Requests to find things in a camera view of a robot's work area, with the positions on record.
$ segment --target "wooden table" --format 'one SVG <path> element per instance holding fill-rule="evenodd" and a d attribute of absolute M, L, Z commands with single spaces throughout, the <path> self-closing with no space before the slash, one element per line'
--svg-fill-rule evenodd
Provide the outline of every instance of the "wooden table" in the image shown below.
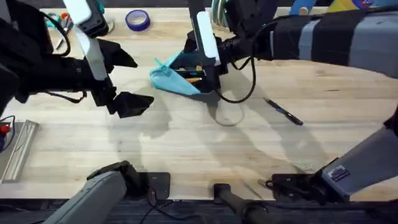
<path fill-rule="evenodd" d="M 170 172 L 170 198 L 211 199 L 211 186 L 226 182 L 241 197 L 269 200 L 272 193 L 258 179 L 317 171 L 379 129 L 397 106 L 398 80 L 304 61 L 256 62 L 256 90 L 240 105 L 156 90 L 149 80 L 154 57 L 165 61 L 183 49 L 192 29 L 188 10 L 146 9 L 152 25 L 144 32 L 126 27 L 130 10 L 106 10 L 116 27 L 104 39 L 120 43 L 139 67 L 115 68 L 111 78 L 119 91 L 153 96 L 153 105 L 142 116 L 119 119 L 90 97 L 78 105 L 45 94 L 31 96 L 25 105 L 11 102 L 3 116 L 14 114 L 41 127 L 21 180 L 1 184 L 1 198 L 69 198 L 95 169 L 128 160 L 139 171 Z M 215 30 L 222 38 L 231 35 Z M 51 35 L 57 42 L 58 34 Z M 81 57 L 74 35 L 70 38 L 71 55 Z M 241 98 L 249 90 L 251 69 L 230 67 L 221 82 L 225 96 Z M 276 112 L 262 99 L 266 95 L 305 125 Z M 398 179 L 391 179 L 353 200 L 396 197 Z"/>

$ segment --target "black clamp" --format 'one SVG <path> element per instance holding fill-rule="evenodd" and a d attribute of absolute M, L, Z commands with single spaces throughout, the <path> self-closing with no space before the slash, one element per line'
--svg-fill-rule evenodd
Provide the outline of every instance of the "black clamp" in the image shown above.
<path fill-rule="evenodd" d="M 122 174 L 127 187 L 127 195 L 137 198 L 146 194 L 147 186 L 142 181 L 139 173 L 128 161 L 117 162 L 106 167 L 102 167 L 90 174 L 86 179 L 90 180 L 109 171 L 118 171 Z"/>
<path fill-rule="evenodd" d="M 314 174 L 273 174 L 265 182 L 259 180 L 259 184 L 272 190 L 277 201 L 304 199 L 316 201 L 320 205 L 349 201 L 348 195 L 340 195 L 323 180 L 323 169 L 324 167 Z"/>

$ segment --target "blue tape roll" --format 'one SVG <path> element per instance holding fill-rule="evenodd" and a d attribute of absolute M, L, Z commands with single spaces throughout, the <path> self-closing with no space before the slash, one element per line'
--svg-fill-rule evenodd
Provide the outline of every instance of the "blue tape roll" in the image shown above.
<path fill-rule="evenodd" d="M 145 17 L 144 22 L 142 22 L 140 24 L 133 24 L 133 23 L 130 22 L 130 21 L 133 21 L 134 19 L 136 19 L 138 17 Z M 126 15 L 126 19 L 125 20 L 126 20 L 127 26 L 131 30 L 134 30 L 134 31 L 143 31 L 146 28 L 148 28 L 149 25 L 150 25 L 150 18 L 149 18 L 148 13 L 146 11 L 140 10 L 140 9 L 136 9 L 136 10 L 133 10 L 133 11 L 129 12 Z"/>

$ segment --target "black pen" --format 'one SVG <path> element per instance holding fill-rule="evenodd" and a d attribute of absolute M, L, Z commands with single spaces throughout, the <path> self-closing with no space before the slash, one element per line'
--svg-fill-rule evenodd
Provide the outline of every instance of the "black pen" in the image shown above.
<path fill-rule="evenodd" d="M 285 115 L 285 117 L 287 119 L 289 119 L 291 122 L 293 122 L 296 125 L 303 125 L 303 121 L 301 121 L 300 119 L 298 119 L 296 116 L 292 115 L 291 113 L 289 113 L 287 110 L 283 109 L 282 107 L 280 107 L 277 103 L 273 102 L 270 99 L 264 98 L 264 100 L 271 105 L 273 108 L 275 108 L 278 112 L 282 113 L 283 115 Z"/>

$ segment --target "wire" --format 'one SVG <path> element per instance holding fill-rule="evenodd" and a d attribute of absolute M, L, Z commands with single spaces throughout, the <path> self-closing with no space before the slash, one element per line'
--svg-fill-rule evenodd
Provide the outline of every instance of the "wire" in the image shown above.
<path fill-rule="evenodd" d="M 84 98 L 87 97 L 87 92 L 86 91 L 82 91 L 83 96 L 81 96 L 79 99 L 74 99 L 72 97 L 64 96 L 64 95 L 61 95 L 59 93 L 53 93 L 51 91 L 44 91 L 44 93 L 46 93 L 46 94 L 48 94 L 50 96 L 56 96 L 56 97 L 62 98 L 62 99 L 67 100 L 67 101 L 69 101 L 71 103 L 80 103 Z"/>
<path fill-rule="evenodd" d="M 11 142 L 12 142 L 12 140 L 14 140 L 14 136 L 15 136 L 15 116 L 14 115 L 10 115 L 8 117 L 0 119 L 0 122 L 3 122 L 3 121 L 5 121 L 8 118 L 12 118 L 12 134 L 11 134 L 11 138 L 8 141 L 7 145 L 0 152 L 3 152 L 4 150 L 6 150 L 11 145 Z"/>
<path fill-rule="evenodd" d="M 245 66 L 249 63 L 251 63 L 251 70 L 252 70 L 252 84 L 250 87 L 249 92 L 247 93 L 247 95 L 240 99 L 240 100 L 230 100 L 228 98 L 226 98 L 225 96 L 223 96 L 220 91 L 217 88 L 214 88 L 214 92 L 216 92 L 216 94 L 224 101 L 227 101 L 228 103 L 242 103 L 245 102 L 254 92 L 254 89 L 256 87 L 256 80 L 257 80 L 257 75 L 256 75 L 256 66 L 254 64 L 254 57 L 256 56 L 256 40 L 259 37 L 260 33 L 262 33 L 266 28 L 268 28 L 270 25 L 275 24 L 279 19 L 284 18 L 284 17 L 280 17 L 278 19 L 275 19 L 271 22 L 269 22 L 266 26 L 264 25 L 263 27 L 261 27 L 261 29 L 259 29 L 256 34 L 254 35 L 253 39 L 252 39 L 252 52 L 251 52 L 251 56 L 246 59 L 246 61 L 242 64 L 242 66 L 240 68 L 238 68 L 236 66 L 236 64 L 234 62 L 231 62 L 232 66 L 236 69 L 236 70 L 242 70 L 245 68 Z"/>
<path fill-rule="evenodd" d="M 171 205 L 173 203 L 173 201 L 167 203 L 166 205 L 164 205 L 163 207 L 167 207 L 169 205 Z M 142 217 L 141 221 L 139 222 L 139 224 L 143 224 L 145 219 L 147 218 L 147 216 L 150 214 L 151 211 L 153 211 L 153 209 L 155 209 L 155 207 L 151 206 L 150 209 L 148 210 L 147 213 L 145 213 L 145 215 Z"/>
<path fill-rule="evenodd" d="M 69 42 L 69 38 L 68 38 L 68 34 L 64 31 L 63 27 L 59 24 L 59 22 L 55 21 L 53 18 L 51 18 L 51 16 L 47 15 L 44 12 L 41 12 L 42 15 L 44 17 L 46 17 L 49 21 L 52 22 L 52 24 L 54 24 L 54 26 L 57 28 L 57 30 L 61 33 L 63 39 L 65 40 L 65 42 L 67 43 L 67 49 L 64 53 L 62 54 L 54 54 L 54 55 L 58 55 L 61 57 L 65 57 L 70 53 L 70 42 Z"/>
<path fill-rule="evenodd" d="M 155 210 L 157 210 L 159 213 L 161 213 L 161 214 L 163 214 L 164 216 L 169 217 L 169 218 L 171 218 L 171 219 L 173 219 L 173 220 L 176 220 L 176 221 L 185 221 L 185 220 L 189 220 L 189 219 L 192 219 L 192 218 L 201 218 L 202 222 L 203 222 L 204 224 L 207 224 L 206 218 L 205 218 L 203 215 L 201 215 L 201 214 L 192 214 L 192 215 L 187 215 L 187 216 L 184 216 L 184 217 L 176 217 L 176 216 L 170 215 L 170 214 L 168 214 L 167 212 L 165 212 L 165 211 L 163 211 L 163 210 L 161 210 L 161 209 L 159 209 L 159 208 L 157 208 L 157 207 L 151 205 L 151 204 L 149 203 L 149 201 L 148 201 L 148 204 L 149 204 L 150 206 L 152 206 L 152 208 L 154 208 Z"/>
<path fill-rule="evenodd" d="M 152 186 L 150 186 L 149 187 L 149 191 L 152 191 L 152 193 L 154 193 L 154 196 L 155 196 L 155 199 L 156 199 L 156 190 L 155 190 L 155 188 L 153 188 Z M 192 218 L 201 218 L 201 220 L 202 220 L 202 222 L 203 222 L 203 224 L 207 224 L 207 221 L 206 221 L 206 218 L 205 218 L 205 216 L 204 215 L 202 215 L 202 214 L 191 214 L 191 215 L 187 215 L 187 216 L 184 216 L 184 217 L 176 217 L 176 216 L 173 216 L 173 215 L 170 215 L 170 214 L 168 214 L 167 212 L 165 212 L 165 211 L 163 211 L 163 210 L 161 210 L 160 208 L 158 208 L 156 205 L 157 205 L 157 202 L 155 203 L 155 205 L 153 205 L 153 204 L 151 204 L 150 203 L 150 201 L 149 201 L 149 197 L 147 198 L 147 203 L 149 204 L 149 206 L 151 207 L 151 208 L 153 208 L 154 210 L 156 210 L 156 211 L 158 211 L 159 213 L 161 213 L 162 215 L 164 215 L 164 216 L 166 216 L 166 217 L 168 217 L 168 218 L 171 218 L 171 219 L 173 219 L 173 220 L 176 220 L 176 221 L 186 221 L 186 220 L 189 220 L 189 219 L 192 219 Z"/>

